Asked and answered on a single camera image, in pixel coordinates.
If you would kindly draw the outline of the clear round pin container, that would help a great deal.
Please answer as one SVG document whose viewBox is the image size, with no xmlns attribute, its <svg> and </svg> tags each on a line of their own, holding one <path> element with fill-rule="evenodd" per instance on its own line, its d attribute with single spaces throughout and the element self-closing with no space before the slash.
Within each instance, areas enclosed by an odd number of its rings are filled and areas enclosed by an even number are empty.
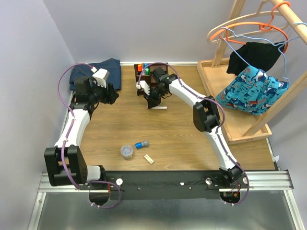
<svg viewBox="0 0 307 230">
<path fill-rule="evenodd" d="M 133 156 L 133 148 L 131 145 L 123 145 L 120 149 L 123 158 L 130 159 Z"/>
</svg>

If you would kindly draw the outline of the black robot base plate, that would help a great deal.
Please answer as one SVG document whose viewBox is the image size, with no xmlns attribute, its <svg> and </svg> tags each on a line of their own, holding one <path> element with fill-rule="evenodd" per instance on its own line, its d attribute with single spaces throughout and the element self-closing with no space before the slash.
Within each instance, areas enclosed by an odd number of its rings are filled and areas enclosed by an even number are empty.
<svg viewBox="0 0 307 230">
<path fill-rule="evenodd" d="M 103 190 L 116 200 L 219 199 L 223 192 L 247 188 L 243 175 L 227 182 L 219 170 L 209 171 L 103 171 L 101 181 L 112 185 L 90 185 L 91 194 Z"/>
</svg>

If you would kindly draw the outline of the brown wooden desk organizer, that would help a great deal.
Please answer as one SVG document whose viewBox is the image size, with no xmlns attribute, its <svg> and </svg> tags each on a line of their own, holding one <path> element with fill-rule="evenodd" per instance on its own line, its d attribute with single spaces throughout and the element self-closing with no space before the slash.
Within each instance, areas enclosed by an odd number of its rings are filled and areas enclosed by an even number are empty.
<svg viewBox="0 0 307 230">
<path fill-rule="evenodd" d="M 138 64 L 134 64 L 134 71 L 135 71 L 135 80 L 136 82 L 138 82 L 139 80 L 139 76 L 140 74 L 137 72 L 137 66 Z M 141 80 L 142 81 L 146 81 L 146 83 L 151 87 L 151 88 L 155 88 L 156 86 L 158 86 L 158 83 L 156 82 L 155 78 L 153 77 L 152 73 L 153 71 L 158 68 L 161 67 L 166 73 L 168 73 L 168 66 L 166 65 L 162 65 L 162 64 L 156 64 L 154 63 L 153 65 L 149 66 L 148 68 L 150 68 L 150 75 L 145 75 L 144 73 L 141 75 Z"/>
</svg>

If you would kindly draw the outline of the orange capped black highlighter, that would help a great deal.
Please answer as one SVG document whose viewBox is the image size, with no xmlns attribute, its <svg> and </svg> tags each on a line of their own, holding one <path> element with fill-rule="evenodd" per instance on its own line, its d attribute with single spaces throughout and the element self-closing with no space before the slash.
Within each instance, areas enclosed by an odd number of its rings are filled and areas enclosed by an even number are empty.
<svg viewBox="0 0 307 230">
<path fill-rule="evenodd" d="M 142 64 L 138 64 L 137 72 L 140 74 L 142 72 Z"/>
</svg>

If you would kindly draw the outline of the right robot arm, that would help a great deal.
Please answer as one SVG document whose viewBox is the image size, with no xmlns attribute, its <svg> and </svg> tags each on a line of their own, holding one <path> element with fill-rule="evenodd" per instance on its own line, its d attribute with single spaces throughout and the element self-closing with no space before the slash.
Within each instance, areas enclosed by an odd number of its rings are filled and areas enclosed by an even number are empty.
<svg viewBox="0 0 307 230">
<path fill-rule="evenodd" d="M 220 120 L 218 111 L 221 105 L 212 96 L 207 97 L 189 87 L 176 73 L 169 75 L 158 67 L 153 71 L 153 76 L 158 84 L 155 88 L 151 88 L 144 80 L 138 80 L 136 84 L 137 89 L 144 91 L 148 108 L 158 106 L 166 94 L 174 94 L 182 99 L 193 110 L 193 124 L 196 129 L 211 142 L 218 158 L 222 185 L 230 188 L 237 184 L 240 178 L 245 178 L 249 188 L 249 178 L 231 153 L 223 136 L 221 126 L 225 115 Z"/>
</svg>

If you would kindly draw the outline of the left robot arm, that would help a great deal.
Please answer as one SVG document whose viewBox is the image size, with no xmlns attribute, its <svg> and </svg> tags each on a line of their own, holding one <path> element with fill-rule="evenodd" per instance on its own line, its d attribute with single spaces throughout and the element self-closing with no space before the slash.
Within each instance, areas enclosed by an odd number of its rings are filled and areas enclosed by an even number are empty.
<svg viewBox="0 0 307 230">
<path fill-rule="evenodd" d="M 96 72 L 92 77 L 74 81 L 75 93 L 68 106 L 68 120 L 64 130 L 51 148 L 46 148 L 44 158 L 49 182 L 52 186 L 74 185 L 79 187 L 90 182 L 95 189 L 106 185 L 102 166 L 88 166 L 80 145 L 86 126 L 96 106 L 113 104 L 119 95 L 113 84 L 107 83 L 109 73 Z"/>
</svg>

